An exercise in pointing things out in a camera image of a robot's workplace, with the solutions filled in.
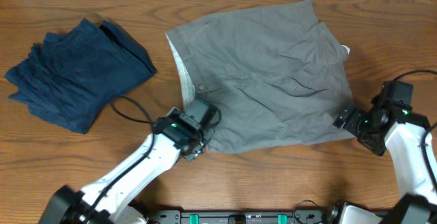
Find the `grey shorts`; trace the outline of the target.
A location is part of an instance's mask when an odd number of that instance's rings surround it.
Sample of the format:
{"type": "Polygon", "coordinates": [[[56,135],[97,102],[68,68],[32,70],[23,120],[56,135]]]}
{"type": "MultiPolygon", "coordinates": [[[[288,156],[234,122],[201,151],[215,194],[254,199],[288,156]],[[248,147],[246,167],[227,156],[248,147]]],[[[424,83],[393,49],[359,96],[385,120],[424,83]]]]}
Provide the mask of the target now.
{"type": "Polygon", "coordinates": [[[237,154],[349,139],[333,122],[352,99],[349,50],[310,0],[210,14],[166,33],[183,105],[221,111],[208,144],[237,154]]]}

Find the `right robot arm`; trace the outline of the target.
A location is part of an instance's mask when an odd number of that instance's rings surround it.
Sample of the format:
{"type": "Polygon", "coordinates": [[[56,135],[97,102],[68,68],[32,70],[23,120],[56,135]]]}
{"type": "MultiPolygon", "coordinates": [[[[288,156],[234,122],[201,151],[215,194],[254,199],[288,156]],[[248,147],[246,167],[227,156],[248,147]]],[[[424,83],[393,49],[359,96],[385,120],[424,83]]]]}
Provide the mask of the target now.
{"type": "Polygon", "coordinates": [[[435,223],[436,159],[428,119],[406,105],[372,107],[368,112],[347,106],[333,122],[353,134],[362,145],[381,156],[389,151],[399,201],[380,217],[370,210],[346,204],[339,223],[435,223]]]}

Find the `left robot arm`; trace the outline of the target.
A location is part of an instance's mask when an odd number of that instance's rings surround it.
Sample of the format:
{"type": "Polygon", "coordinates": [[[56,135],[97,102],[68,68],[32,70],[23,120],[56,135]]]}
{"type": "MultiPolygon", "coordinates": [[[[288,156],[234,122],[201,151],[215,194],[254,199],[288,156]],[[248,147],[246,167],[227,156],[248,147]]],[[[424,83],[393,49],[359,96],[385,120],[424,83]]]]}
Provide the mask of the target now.
{"type": "Polygon", "coordinates": [[[40,223],[116,223],[128,204],[180,157],[194,159],[221,120],[218,108],[172,109],[141,146],[99,180],[75,192],[61,187],[40,223]]]}

